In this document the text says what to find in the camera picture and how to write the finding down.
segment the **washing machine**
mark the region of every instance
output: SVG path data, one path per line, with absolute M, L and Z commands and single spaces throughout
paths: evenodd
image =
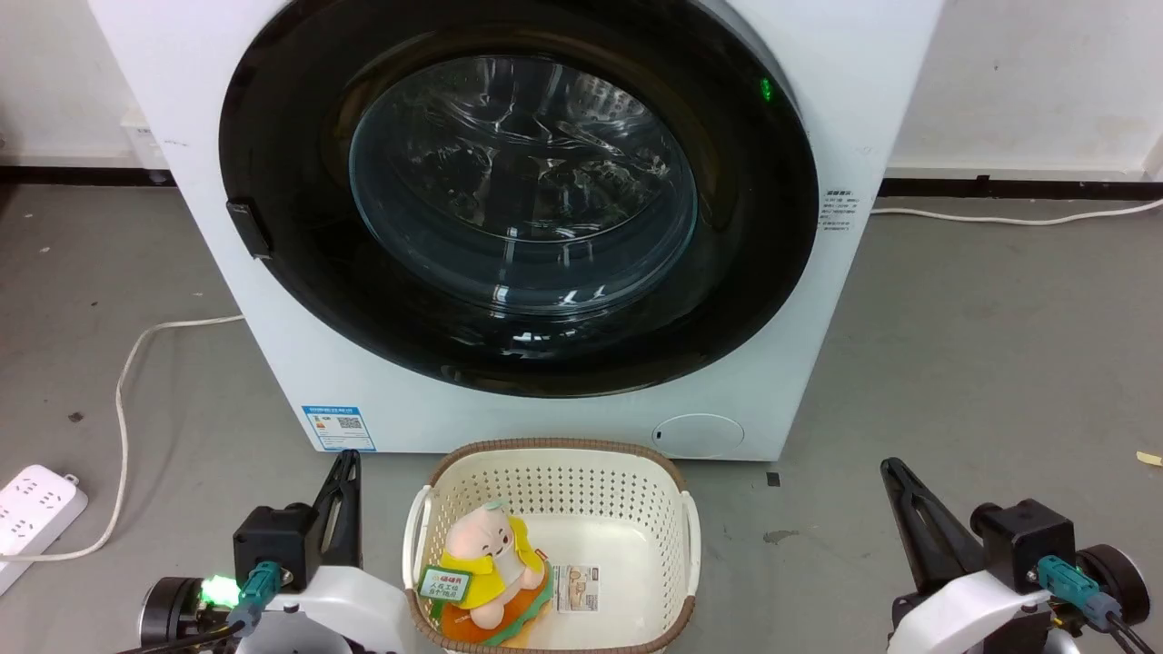
M 787 438 L 941 9 L 90 3 L 316 449 L 756 461 Z

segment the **power strip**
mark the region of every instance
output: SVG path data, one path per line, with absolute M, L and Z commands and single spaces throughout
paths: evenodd
M 0 490 L 0 554 L 43 554 L 88 505 L 77 477 L 29 465 Z M 0 595 L 31 563 L 0 562 Z

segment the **white wall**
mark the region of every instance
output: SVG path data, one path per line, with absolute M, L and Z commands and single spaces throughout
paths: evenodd
M 1137 180 L 1161 137 L 1163 1 L 950 0 L 890 175 Z
M 85 0 L 0 0 L 0 165 L 136 166 L 133 105 Z
M 85 0 L 0 0 L 0 164 L 138 165 L 120 127 L 131 105 Z M 890 166 L 1125 180 L 1163 168 L 1163 0 L 949 0 Z

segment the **yellow toy clothing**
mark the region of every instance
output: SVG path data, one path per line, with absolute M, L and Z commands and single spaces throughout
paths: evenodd
M 525 526 L 525 520 L 508 516 L 509 527 L 513 529 L 513 547 L 516 548 L 518 559 L 534 573 L 545 569 L 545 563 L 541 556 L 529 545 L 529 528 Z M 505 581 L 493 566 L 492 556 L 480 559 L 457 559 L 448 552 L 441 554 L 440 567 L 449 570 L 459 570 L 472 575 L 469 582 L 469 592 L 464 596 L 464 602 L 456 604 L 457 609 L 471 611 L 478 606 L 484 606 L 500 593 L 505 592 Z

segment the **laundry basket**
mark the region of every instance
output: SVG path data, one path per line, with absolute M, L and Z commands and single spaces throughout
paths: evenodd
M 555 591 L 521 649 L 445 638 L 430 618 L 431 602 L 415 591 L 452 523 L 497 500 L 525 519 L 529 542 L 550 566 L 597 577 L 580 611 L 563 606 Z M 445 456 L 416 493 L 404 535 L 404 588 L 416 627 L 448 652 L 645 654 L 663 652 L 691 619 L 700 553 L 694 500 L 658 453 L 588 440 L 485 441 Z

